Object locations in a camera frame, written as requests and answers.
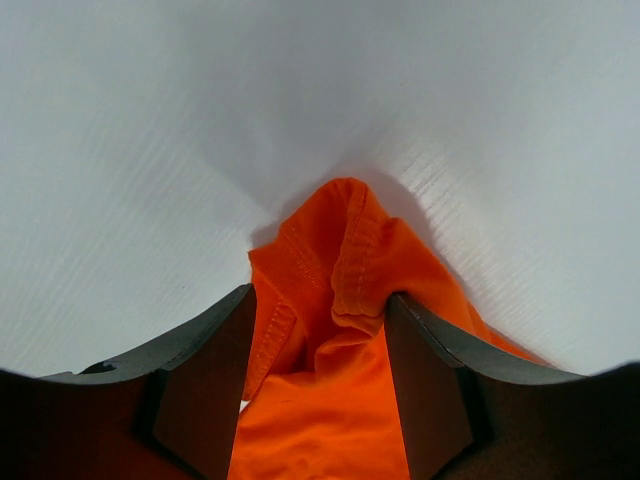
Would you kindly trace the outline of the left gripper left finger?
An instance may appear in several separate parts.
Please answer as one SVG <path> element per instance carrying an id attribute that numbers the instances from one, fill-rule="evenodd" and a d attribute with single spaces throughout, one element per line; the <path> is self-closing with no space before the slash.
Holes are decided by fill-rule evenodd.
<path id="1" fill-rule="evenodd" d="M 5 479 L 223 479 L 256 313 L 243 285 L 79 373 L 1 375 Z"/>

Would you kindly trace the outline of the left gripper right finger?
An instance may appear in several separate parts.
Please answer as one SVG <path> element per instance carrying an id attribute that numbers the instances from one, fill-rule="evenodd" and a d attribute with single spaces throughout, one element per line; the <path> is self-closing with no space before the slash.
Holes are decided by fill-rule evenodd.
<path id="1" fill-rule="evenodd" d="M 406 295 L 384 333 L 414 479 L 635 479 L 639 367 L 581 376 L 522 359 Z"/>

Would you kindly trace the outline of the orange t-shirt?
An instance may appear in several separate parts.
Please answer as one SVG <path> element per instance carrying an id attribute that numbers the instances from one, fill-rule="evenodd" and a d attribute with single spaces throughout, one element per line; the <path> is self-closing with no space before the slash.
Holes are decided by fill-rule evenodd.
<path id="1" fill-rule="evenodd" d="M 322 186 L 249 259 L 257 309 L 233 479 L 408 477 L 383 330 L 395 292 L 520 353 L 360 180 Z"/>

